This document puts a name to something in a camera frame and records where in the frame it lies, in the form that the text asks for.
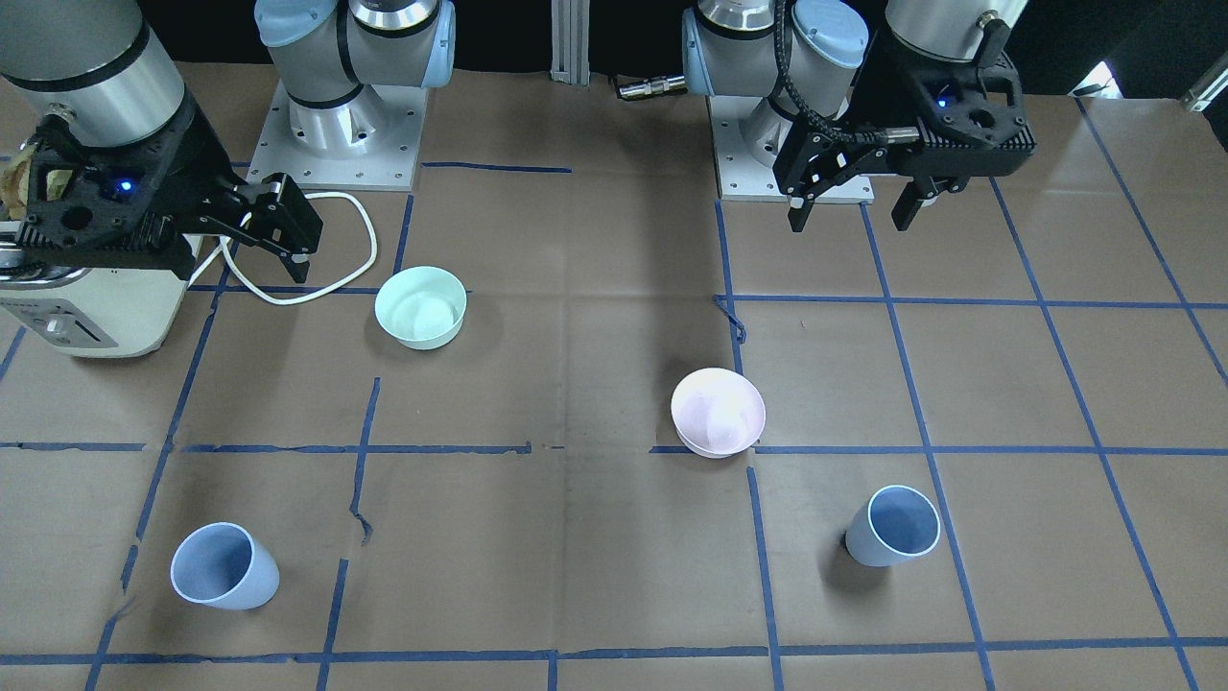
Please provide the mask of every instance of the plastic cup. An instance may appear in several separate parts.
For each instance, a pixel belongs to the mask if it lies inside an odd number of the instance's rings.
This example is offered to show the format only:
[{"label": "plastic cup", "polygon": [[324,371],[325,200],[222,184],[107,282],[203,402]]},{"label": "plastic cup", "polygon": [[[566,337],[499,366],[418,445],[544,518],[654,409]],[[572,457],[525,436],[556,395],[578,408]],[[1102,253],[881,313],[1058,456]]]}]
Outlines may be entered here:
[{"label": "plastic cup", "polygon": [[942,522],[925,495],[903,485],[883,487],[853,517],[845,534],[852,558],[868,567],[889,567],[930,554]]},{"label": "plastic cup", "polygon": [[740,454],[763,434],[763,396],[736,372],[707,368],[686,376],[669,401],[678,438],[706,459]]},{"label": "plastic cup", "polygon": [[171,587],[181,598],[220,610],[251,610],[278,592],[273,556],[233,523],[196,529],[171,558]]},{"label": "plastic cup", "polygon": [[431,351],[460,330],[468,302],[457,276],[438,266],[410,266],[379,287],[376,320],[406,347]]}]

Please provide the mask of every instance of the black ring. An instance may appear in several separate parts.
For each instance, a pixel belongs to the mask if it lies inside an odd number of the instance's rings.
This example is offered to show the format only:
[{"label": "black ring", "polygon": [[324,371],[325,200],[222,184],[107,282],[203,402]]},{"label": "black ring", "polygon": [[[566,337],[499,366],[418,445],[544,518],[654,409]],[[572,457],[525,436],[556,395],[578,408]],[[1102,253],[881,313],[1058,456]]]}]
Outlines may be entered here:
[{"label": "black ring", "polygon": [[286,96],[290,96],[291,101],[293,101],[295,103],[298,103],[300,106],[302,106],[305,108],[316,108],[317,110],[323,110],[323,109],[327,109],[327,108],[335,108],[338,106],[344,106],[344,104],[349,103],[350,101],[354,101],[355,98],[359,97],[359,93],[362,92],[362,88],[363,88],[363,85],[360,83],[360,85],[357,85],[357,86],[354,87],[354,91],[350,91],[345,96],[340,96],[338,98],[333,98],[332,101],[305,101],[302,98],[296,98],[293,93],[286,93]]},{"label": "black ring", "polygon": [[357,20],[357,17],[355,17],[354,23],[359,25],[359,28],[361,28],[362,31],[372,36],[378,36],[379,38],[404,38],[406,36],[414,36],[415,33],[421,33],[431,28],[435,25],[435,20],[440,16],[440,7],[443,6],[443,2],[445,0],[440,0],[435,5],[435,9],[431,10],[431,14],[427,15],[425,20],[418,22],[414,26],[408,26],[405,28],[395,28],[395,29],[376,28],[373,26],[367,26],[362,23],[361,21]]},{"label": "black ring", "polygon": [[721,26],[712,20],[707,18],[704,12],[695,12],[699,17],[699,23],[704,25],[704,28],[711,31],[712,33],[723,37],[732,38],[733,41],[755,41],[756,38],[763,38],[765,36],[771,36],[772,26],[769,25],[764,28],[756,28],[754,31],[734,31],[727,26]]},{"label": "black ring", "polygon": [[6,74],[4,77],[11,81],[14,86],[25,88],[26,91],[37,91],[39,93],[66,93],[69,91],[80,91],[82,88],[99,85],[133,66],[133,63],[135,63],[136,59],[145,53],[145,48],[150,44],[150,36],[152,36],[150,25],[142,22],[141,29],[136,32],[136,38],[133,39],[133,44],[125,48],[119,56],[101,68],[92,69],[77,76],[42,80],[21,79]]},{"label": "black ring", "polygon": [[336,4],[336,50],[341,55],[341,70],[354,83],[360,83],[359,74],[354,71],[354,61],[350,59],[350,36],[346,23],[350,18],[350,6],[345,0]]}]

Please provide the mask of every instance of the light blue joint cap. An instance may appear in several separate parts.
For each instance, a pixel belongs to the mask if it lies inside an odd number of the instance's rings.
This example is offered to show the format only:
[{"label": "light blue joint cap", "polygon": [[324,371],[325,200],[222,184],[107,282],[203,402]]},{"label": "light blue joint cap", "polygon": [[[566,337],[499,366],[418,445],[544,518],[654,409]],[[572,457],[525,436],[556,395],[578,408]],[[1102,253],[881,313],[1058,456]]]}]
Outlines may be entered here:
[{"label": "light blue joint cap", "polygon": [[431,58],[426,61],[426,74],[422,75],[422,88],[438,88],[452,81],[452,64],[457,54],[457,11],[452,0],[445,0],[440,7],[440,18],[435,25],[435,44],[431,45]]},{"label": "light blue joint cap", "polygon": [[856,10],[840,0],[797,0],[793,26],[829,63],[855,70],[869,44],[869,29]]},{"label": "light blue joint cap", "polygon": [[255,0],[260,43],[269,48],[290,45],[328,21],[335,9],[335,0]]},{"label": "light blue joint cap", "polygon": [[693,9],[683,12],[683,76],[686,77],[686,91],[699,96],[716,96],[712,77],[704,64],[704,47]]}]

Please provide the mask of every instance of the white bowl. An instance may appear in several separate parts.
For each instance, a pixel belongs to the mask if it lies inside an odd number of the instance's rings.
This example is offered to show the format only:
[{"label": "white bowl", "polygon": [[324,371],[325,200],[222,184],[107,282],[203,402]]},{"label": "white bowl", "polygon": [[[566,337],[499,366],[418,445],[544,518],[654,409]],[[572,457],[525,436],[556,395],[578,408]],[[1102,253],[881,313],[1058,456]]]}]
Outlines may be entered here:
[{"label": "white bowl", "polygon": [[725,459],[750,448],[763,434],[763,396],[736,372],[707,368],[686,376],[669,401],[678,438],[706,459]]},{"label": "white bowl", "polygon": [[389,277],[376,295],[376,320],[415,351],[452,340],[464,322],[469,297],[460,279],[438,266],[410,266]]}]

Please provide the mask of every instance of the white mounting plate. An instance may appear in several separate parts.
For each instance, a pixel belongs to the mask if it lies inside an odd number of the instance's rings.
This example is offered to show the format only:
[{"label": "white mounting plate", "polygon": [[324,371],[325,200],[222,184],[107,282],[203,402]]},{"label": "white mounting plate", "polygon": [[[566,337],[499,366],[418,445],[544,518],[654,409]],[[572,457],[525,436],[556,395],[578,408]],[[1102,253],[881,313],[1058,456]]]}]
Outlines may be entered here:
[{"label": "white mounting plate", "polygon": [[274,172],[286,172],[303,189],[411,191],[418,171],[418,147],[426,115],[426,90],[413,86],[376,86],[388,106],[392,125],[371,151],[351,158],[329,158],[308,149],[290,130],[290,98],[279,82],[264,118],[260,141],[252,153],[247,180],[258,183]]},{"label": "white mounting plate", "polygon": [[[753,96],[712,96],[707,99],[712,123],[712,149],[716,155],[716,176],[721,199],[736,201],[787,201],[776,189],[771,168],[756,161],[747,149],[739,123],[761,98]],[[824,191],[818,204],[861,204],[873,201],[874,189],[869,178],[857,176],[840,187]]]}]

